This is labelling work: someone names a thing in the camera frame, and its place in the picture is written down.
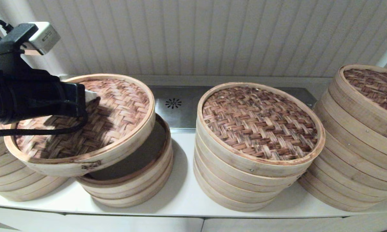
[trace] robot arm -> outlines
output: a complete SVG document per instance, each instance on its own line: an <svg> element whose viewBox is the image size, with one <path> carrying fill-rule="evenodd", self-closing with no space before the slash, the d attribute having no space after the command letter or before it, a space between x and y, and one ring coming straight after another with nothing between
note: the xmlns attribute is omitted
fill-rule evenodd
<svg viewBox="0 0 387 232"><path fill-rule="evenodd" d="M20 57L24 53L21 46L38 30L35 24L20 24L0 39L0 124L47 115L83 117L82 122L73 128L57 130L0 130L0 136L71 133L87 121L84 85L61 82L45 70L32 69ZM45 32L42 41L49 38L55 37ZM57 41L58 38L51 41L52 46Z"/></svg>

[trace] white countertop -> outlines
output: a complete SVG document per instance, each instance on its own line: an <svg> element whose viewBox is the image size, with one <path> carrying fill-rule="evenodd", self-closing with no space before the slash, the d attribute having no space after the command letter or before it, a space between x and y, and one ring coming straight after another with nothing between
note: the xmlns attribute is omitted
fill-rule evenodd
<svg viewBox="0 0 387 232"><path fill-rule="evenodd" d="M147 202L130 208L106 207L69 179L43 197L26 202L8 201L0 196L0 207L66 213L122 214L145 216L193 216L239 218L339 217L387 212L387 200L363 212L345 212L313 197L298 183L282 191L268 206L255 212L237 212L208 198L199 188L192 169L195 134L172 133L175 164L161 191Z"/></svg>

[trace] bamboo steamer basket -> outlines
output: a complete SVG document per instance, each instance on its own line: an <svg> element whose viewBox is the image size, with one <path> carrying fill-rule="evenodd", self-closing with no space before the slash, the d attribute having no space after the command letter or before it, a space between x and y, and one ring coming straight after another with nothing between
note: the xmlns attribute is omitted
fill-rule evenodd
<svg viewBox="0 0 387 232"><path fill-rule="evenodd" d="M166 183L172 167L169 126L157 115L151 135L138 150L113 166L77 177L76 180L93 199L102 204L117 208L132 207L157 194ZM110 175L115 168L122 173Z"/></svg>
<svg viewBox="0 0 387 232"><path fill-rule="evenodd" d="M333 135L335 138L338 138L339 144L346 150L345 152L355 153L359 156L360 160L363 160L364 163L369 163L370 165L379 166L380 169L383 169L383 173L387 174L387 155L377 150L376 148L370 146L369 144L361 141L359 138L347 131L347 127L343 127L339 122L335 121L332 118L328 111L323 106L322 100L318 101L315 104L314 112L318 115L323 122L326 131L329 134ZM334 147L334 145L329 145L329 141L326 141L326 147Z"/></svg>
<svg viewBox="0 0 387 232"><path fill-rule="evenodd" d="M222 181L239 188L260 192L282 190L288 188L302 175L302 173L299 173L285 178L275 178L246 173L235 169L213 154L205 146L200 135L196 134L195 138L195 158L198 157L204 163L207 163L207 167L211 172Z"/></svg>
<svg viewBox="0 0 387 232"><path fill-rule="evenodd" d="M308 116L308 118L310 118L314 123L317 130L317 136L318 136L317 144L314 145L314 147L312 148L312 151L309 154L305 155L302 158L294 159L294 160L262 159L259 157L254 157L250 154L246 154L226 144L208 127L203 115L203 109L204 109L204 104L208 101L211 95L213 95L218 91L223 91L224 89L228 89L228 88L255 88L258 91L262 90L272 94L276 94L277 96L283 97L284 99L294 103L296 107L301 109L301 112L304 112ZM213 101L214 102L210 104L217 105L218 100L213 100ZM238 111L234 115L240 115L240 111L244 109L238 108L237 110ZM253 113L255 114L255 112L253 112L253 110L256 110L255 108L248 107L248 110L251 116L257 118L257 116L252 115ZM216 121L217 119L207 118L206 120ZM229 123L233 123L233 120L234 119L220 119L220 122L218 123L229 124ZM271 120L268 119L267 117L263 117L263 119L260 119L260 120L267 120L268 123L270 124L272 123ZM255 83L246 83L246 82L231 82L231 83L226 83L222 85L217 85L216 87L207 91L207 93L205 93L202 96L198 104L196 132L201 136L201 138L203 138L203 142L205 143L205 145L211 151L213 151L214 154L217 155L221 160L225 161L226 163L235 167L236 169L242 170L244 172L251 173L254 175L267 176L267 177L286 177L289 175L295 175L297 173L304 172L311 164L313 159L317 157L317 155L322 150L323 145L325 143L325 132L320 120L304 103L302 103L295 97L292 97L291 95L283 91L277 90L275 88L271 88L265 85L260 85Z"/></svg>
<svg viewBox="0 0 387 232"><path fill-rule="evenodd" d="M372 70L380 73L387 73L387 69L369 65L346 65L339 69L329 85L330 95L345 111L370 129L387 137L387 110L365 97L347 81L344 71L350 69ZM387 91L387 83L382 83L374 91Z"/></svg>
<svg viewBox="0 0 387 232"><path fill-rule="evenodd" d="M335 207L335 208L338 208L338 209L341 209L341 210L345 210L345 211L351 211L351 212L364 211L364 210L366 210L368 208L368 207L353 207L353 206L349 206L347 204L343 204L343 203L341 203L339 201L336 201L336 200L334 200L333 197L329 197L328 195L324 194L322 191L318 190L318 188L317 188L318 185L314 186L313 184L308 182L304 178L304 176L302 176L300 179L298 179L298 183L303 188L305 188L306 191L308 191L309 193L314 195L320 201L322 201L322 202L324 202L326 204L329 204L332 207Z"/></svg>
<svg viewBox="0 0 387 232"><path fill-rule="evenodd" d="M316 178L316 176L312 175L309 171L304 173L301 176L301 179L305 179L306 181L308 181L311 185L315 186L315 188L321 191L324 195L333 199L338 199L340 203L350 207L369 208L379 203L379 201L365 202L365 201L359 201L351 197L347 197L346 195L343 195L338 191L333 190L333 188L330 188L328 185L324 184L322 181Z"/></svg>
<svg viewBox="0 0 387 232"><path fill-rule="evenodd" d="M326 144L300 184L347 211L386 199L387 69L342 67L314 112L326 129Z"/></svg>
<svg viewBox="0 0 387 232"><path fill-rule="evenodd" d="M0 191L0 195L11 201L30 201L42 197L55 190L69 178L45 176L35 183L12 191Z"/></svg>
<svg viewBox="0 0 387 232"><path fill-rule="evenodd" d="M373 196L373 197L387 197L387 190L380 190L377 188L370 187L368 185L364 185L360 182L355 181L355 179L349 178L349 176L339 172L332 165L327 163L322 159L322 155L318 156L311 166L315 165L319 169L322 170L326 175L329 175L330 178L336 180L338 183L350 188L354 191L358 191L362 194Z"/></svg>
<svg viewBox="0 0 387 232"><path fill-rule="evenodd" d="M227 83L205 93L196 128L200 187L218 204L239 211L266 206L306 171L325 142L322 125L307 106L253 83Z"/></svg>
<svg viewBox="0 0 387 232"><path fill-rule="evenodd" d="M51 178L29 169L12 156L0 137L0 195L11 201L29 201L63 184L67 178Z"/></svg>
<svg viewBox="0 0 387 232"><path fill-rule="evenodd" d="M368 194L363 194L357 191L356 189L346 187L345 185L339 183L338 181L327 175L327 173L320 169L315 163L312 163L311 166L309 166L308 172L311 173L311 175L315 176L322 183L326 183L328 187L347 197L371 203L385 200L385 197L370 196Z"/></svg>
<svg viewBox="0 0 387 232"><path fill-rule="evenodd" d="M196 163L193 165L193 173L195 174L196 180L198 181L199 187L201 187L202 191L213 201L218 203L219 205L226 207L231 210L242 211L242 212L251 212L255 210L259 210L265 207L267 204L271 203L274 198L267 200L265 202L260 203L244 203L240 201L232 200L224 195L220 194L216 191L211 185L206 182L206 180L200 174Z"/></svg>
<svg viewBox="0 0 387 232"><path fill-rule="evenodd" d="M15 137L5 137L9 151L31 169L51 176L85 175L123 160L151 133L154 97L142 82L117 74L83 75L66 81L97 92L100 104L89 113L85 127L72 134L22 137L19 145ZM45 124L46 129L53 129L74 122L52 116L23 121L19 126L31 129Z"/></svg>
<svg viewBox="0 0 387 232"><path fill-rule="evenodd" d="M379 189L385 194L387 194L387 182L381 179L375 178L371 175L361 172L360 170L354 168L349 163L342 160L327 147L324 147L321 154L317 157L319 160L323 160L332 166L338 173L341 173L344 176L347 176L352 182L359 183L362 185L369 186L373 189Z"/></svg>
<svg viewBox="0 0 387 232"><path fill-rule="evenodd" d="M232 200L245 203L259 203L270 200L281 192L281 190L257 192L238 188L221 180L215 174L213 174L199 156L194 157L194 162L202 178L204 178L204 180L211 186L218 186L216 191Z"/></svg>

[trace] black cable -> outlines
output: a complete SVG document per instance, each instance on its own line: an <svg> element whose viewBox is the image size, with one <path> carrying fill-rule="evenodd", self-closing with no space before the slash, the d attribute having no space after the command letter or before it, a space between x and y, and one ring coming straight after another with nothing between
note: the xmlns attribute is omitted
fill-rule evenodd
<svg viewBox="0 0 387 232"><path fill-rule="evenodd" d="M7 22L3 21L2 19L0 19L0 25L2 26L2 28L6 31L6 33L9 34L9 32L11 32L13 30L13 26L8 24Z"/></svg>
<svg viewBox="0 0 387 232"><path fill-rule="evenodd" d="M9 135L61 135L61 134L70 134L75 131L80 130L88 122L88 113L85 111L83 113L82 121L73 127L64 128L64 129L53 129L53 130L37 130L37 129L3 129L0 130L1 136Z"/></svg>

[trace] stainless steel panel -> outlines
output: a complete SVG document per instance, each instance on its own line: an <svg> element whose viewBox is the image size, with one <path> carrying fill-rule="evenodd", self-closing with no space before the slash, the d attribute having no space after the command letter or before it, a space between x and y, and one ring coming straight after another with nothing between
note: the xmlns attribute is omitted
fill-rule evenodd
<svg viewBox="0 0 387 232"><path fill-rule="evenodd" d="M212 86L150 86L155 96L155 111L173 133L195 133L199 99ZM313 107L316 99L305 88L278 88Z"/></svg>

